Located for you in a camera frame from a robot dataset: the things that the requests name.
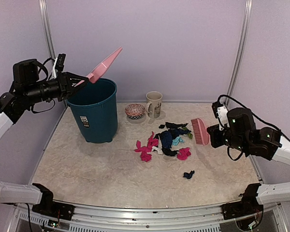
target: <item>black cloth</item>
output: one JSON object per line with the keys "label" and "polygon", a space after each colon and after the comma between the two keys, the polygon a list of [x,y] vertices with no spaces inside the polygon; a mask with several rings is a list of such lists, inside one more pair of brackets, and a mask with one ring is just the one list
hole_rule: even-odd
{"label": "black cloth", "polygon": [[173,139],[172,139],[172,135],[170,132],[165,130],[159,134],[156,134],[155,139],[158,139],[158,136],[161,140],[162,147],[168,148],[168,149],[170,149],[172,147]]}
{"label": "black cloth", "polygon": [[178,153],[178,151],[171,151],[171,149],[164,148],[164,147],[162,148],[162,151],[166,156],[176,156]]}
{"label": "black cloth", "polygon": [[175,123],[172,123],[172,122],[166,122],[165,125],[169,129],[176,129],[176,128],[179,128],[179,127],[186,127],[186,125],[188,125],[188,123],[175,124]]}
{"label": "black cloth", "polygon": [[191,179],[192,176],[193,176],[193,174],[194,174],[194,170],[191,171],[190,173],[184,173],[183,177],[184,178],[187,178],[187,179]]}
{"label": "black cloth", "polygon": [[180,129],[180,128],[176,128],[176,129],[168,129],[168,132],[172,135],[172,140],[173,140],[173,139],[176,139],[179,135],[188,134],[191,131],[190,130],[183,130],[183,129]]}

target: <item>wall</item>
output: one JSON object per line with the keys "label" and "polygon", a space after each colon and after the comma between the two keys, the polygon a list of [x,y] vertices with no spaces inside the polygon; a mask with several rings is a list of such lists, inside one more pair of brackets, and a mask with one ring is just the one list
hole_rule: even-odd
{"label": "wall", "polygon": [[[234,97],[290,137],[290,1],[254,1]],[[257,160],[265,183],[290,181],[289,166]]]}
{"label": "wall", "polygon": [[71,72],[87,75],[123,51],[106,78],[119,101],[212,102],[226,92],[245,10],[238,0],[57,0],[47,2],[56,52]]}
{"label": "wall", "polygon": [[[38,1],[0,1],[0,96],[9,90],[13,64],[30,58],[48,58]],[[40,105],[45,109],[49,105]],[[20,118],[0,141],[0,180],[27,184],[61,112],[63,104],[50,112]],[[0,232],[11,207],[0,205]]]}

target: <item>mug handle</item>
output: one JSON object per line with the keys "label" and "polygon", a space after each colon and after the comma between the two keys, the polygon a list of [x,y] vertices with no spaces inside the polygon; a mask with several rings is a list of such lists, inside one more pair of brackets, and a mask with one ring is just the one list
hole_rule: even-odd
{"label": "mug handle", "polygon": [[145,110],[146,110],[147,113],[151,113],[149,111],[149,107],[150,107],[151,104],[152,104],[151,102],[147,102],[147,104],[146,104]]}

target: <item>red and white bowl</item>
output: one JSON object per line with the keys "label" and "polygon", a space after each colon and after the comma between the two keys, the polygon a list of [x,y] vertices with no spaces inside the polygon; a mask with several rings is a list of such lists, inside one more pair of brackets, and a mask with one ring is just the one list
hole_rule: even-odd
{"label": "red and white bowl", "polygon": [[140,119],[144,115],[145,107],[141,104],[130,104],[125,108],[125,112],[130,119]]}

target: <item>bin rim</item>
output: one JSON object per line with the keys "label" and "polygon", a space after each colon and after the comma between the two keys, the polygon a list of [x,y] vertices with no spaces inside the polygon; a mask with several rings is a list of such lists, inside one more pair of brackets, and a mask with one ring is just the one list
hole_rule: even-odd
{"label": "bin rim", "polygon": [[100,78],[98,81],[110,82],[110,83],[112,83],[115,86],[115,91],[112,93],[111,96],[109,96],[107,99],[104,99],[101,102],[94,103],[94,104],[89,104],[89,105],[76,105],[76,104],[73,104],[73,103],[69,102],[69,99],[67,99],[68,105],[69,106],[73,106],[73,107],[78,107],[78,108],[90,108],[90,107],[96,107],[98,105],[102,105],[102,104],[106,103],[107,101],[109,101],[117,93],[117,85],[116,85],[116,83],[114,81],[112,81],[110,79],[106,79],[106,78]]}

